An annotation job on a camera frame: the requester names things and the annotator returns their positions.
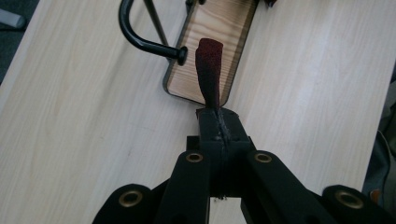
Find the gray floor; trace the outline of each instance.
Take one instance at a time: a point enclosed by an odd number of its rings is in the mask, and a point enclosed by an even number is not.
[[[38,2],[39,0],[0,0],[0,8],[22,15],[29,22]],[[23,35],[24,29],[15,30],[0,23],[0,83],[7,73]]]

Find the wood grain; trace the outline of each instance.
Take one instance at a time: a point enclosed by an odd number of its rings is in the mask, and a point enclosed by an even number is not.
[[[184,1],[155,4],[175,43]],[[0,88],[0,223],[91,223],[118,187],[162,183],[198,134],[201,106],[163,91],[167,61],[125,40],[119,5],[40,1]],[[361,188],[396,59],[395,11],[392,0],[258,5],[225,107],[316,193]],[[159,41],[141,1],[131,19]],[[211,223],[244,223],[238,202],[212,200]]]
[[[182,66],[172,63],[166,74],[165,88],[169,93],[204,104],[195,68],[195,51],[202,38],[211,38],[224,45],[221,60],[220,104],[230,94],[233,78],[257,7],[256,0],[208,0],[196,4],[184,28],[179,46],[189,54]]]

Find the brass grommet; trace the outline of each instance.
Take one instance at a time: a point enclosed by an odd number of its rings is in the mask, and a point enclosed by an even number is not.
[[[337,190],[335,192],[335,198],[339,203],[353,209],[361,209],[364,206],[364,202],[360,198],[345,190]]]
[[[204,156],[199,153],[190,153],[186,156],[186,160],[189,162],[200,162],[204,159]]]
[[[272,161],[272,158],[268,156],[267,154],[264,153],[257,153],[254,155],[254,159],[259,162],[270,162]]]
[[[143,194],[138,190],[129,190],[119,198],[119,203],[123,207],[132,207],[139,204],[143,199]]]

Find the black metal rod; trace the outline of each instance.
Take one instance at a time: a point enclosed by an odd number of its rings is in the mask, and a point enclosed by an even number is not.
[[[148,9],[148,14],[151,17],[152,23],[154,23],[154,27],[157,30],[158,36],[161,39],[161,42],[165,46],[169,46],[168,41],[166,40],[165,33],[163,32],[163,26],[161,25],[160,18],[158,17],[157,10],[155,9],[152,0],[145,0],[146,8]]]
[[[134,0],[122,0],[119,12],[120,28],[126,39],[138,49],[157,54],[170,59],[177,59],[178,64],[182,65],[186,62],[187,48],[181,49],[167,47],[158,43],[154,43],[143,39],[137,35],[131,27],[129,22],[129,13],[131,11]]]

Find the black metal clamp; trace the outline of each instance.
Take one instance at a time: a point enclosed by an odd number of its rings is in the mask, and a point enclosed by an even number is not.
[[[93,223],[204,224],[210,197],[241,198],[248,224],[395,223],[355,189],[332,186],[322,196],[306,189],[276,155],[256,150],[231,110],[203,109],[199,126],[168,180],[117,189]]]

